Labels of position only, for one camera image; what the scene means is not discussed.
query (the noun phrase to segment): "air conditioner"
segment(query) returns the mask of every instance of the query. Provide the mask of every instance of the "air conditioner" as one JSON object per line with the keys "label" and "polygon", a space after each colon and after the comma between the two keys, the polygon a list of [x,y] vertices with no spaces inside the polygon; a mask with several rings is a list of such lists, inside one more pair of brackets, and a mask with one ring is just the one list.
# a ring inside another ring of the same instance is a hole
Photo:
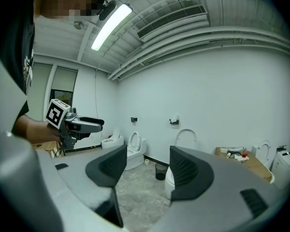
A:
{"label": "air conditioner", "polygon": [[208,13],[203,5],[190,6],[154,20],[150,24],[141,28],[137,34],[140,40],[147,42],[164,32],[182,25],[198,21],[206,21],[208,20],[207,15]]}

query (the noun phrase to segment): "black t-shirt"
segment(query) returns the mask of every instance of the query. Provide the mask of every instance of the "black t-shirt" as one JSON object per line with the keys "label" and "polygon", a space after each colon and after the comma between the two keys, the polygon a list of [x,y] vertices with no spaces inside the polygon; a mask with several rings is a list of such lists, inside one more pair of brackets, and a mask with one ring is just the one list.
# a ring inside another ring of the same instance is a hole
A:
{"label": "black t-shirt", "polygon": [[[7,11],[0,10],[0,59],[17,83],[26,93],[29,68],[33,61],[34,0],[2,0],[8,1],[4,6]],[[27,102],[18,117],[29,111]]]}

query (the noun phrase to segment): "black trash can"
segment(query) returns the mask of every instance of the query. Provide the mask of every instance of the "black trash can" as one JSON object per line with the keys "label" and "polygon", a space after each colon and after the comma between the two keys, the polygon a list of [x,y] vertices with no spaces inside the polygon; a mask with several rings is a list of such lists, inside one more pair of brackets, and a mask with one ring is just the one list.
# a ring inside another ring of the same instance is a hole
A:
{"label": "black trash can", "polygon": [[156,179],[164,180],[167,170],[168,170],[168,167],[157,163],[156,164]]}

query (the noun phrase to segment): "fluorescent light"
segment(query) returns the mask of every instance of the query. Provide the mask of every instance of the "fluorescent light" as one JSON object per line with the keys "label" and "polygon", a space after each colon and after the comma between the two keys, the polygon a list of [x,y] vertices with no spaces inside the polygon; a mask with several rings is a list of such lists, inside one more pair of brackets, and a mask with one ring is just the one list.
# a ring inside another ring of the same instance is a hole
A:
{"label": "fluorescent light", "polygon": [[111,32],[118,26],[118,24],[125,19],[130,13],[132,9],[126,5],[122,4],[120,7],[111,15],[111,17],[104,24],[102,29],[100,30],[98,36],[94,40],[91,49],[98,51],[101,45],[104,43],[106,38],[111,34]]}

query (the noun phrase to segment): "person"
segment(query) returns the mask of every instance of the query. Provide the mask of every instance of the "person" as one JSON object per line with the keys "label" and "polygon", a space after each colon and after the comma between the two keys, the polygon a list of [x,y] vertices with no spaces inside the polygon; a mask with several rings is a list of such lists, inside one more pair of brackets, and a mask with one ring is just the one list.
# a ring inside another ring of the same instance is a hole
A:
{"label": "person", "polygon": [[[32,79],[34,21],[39,16],[50,19],[64,18],[70,12],[91,16],[105,0],[1,0],[9,13],[0,12],[0,59],[26,93]],[[47,122],[38,122],[26,116],[27,102],[15,121],[12,133],[26,138],[32,144],[49,141],[61,142],[59,131]]]}

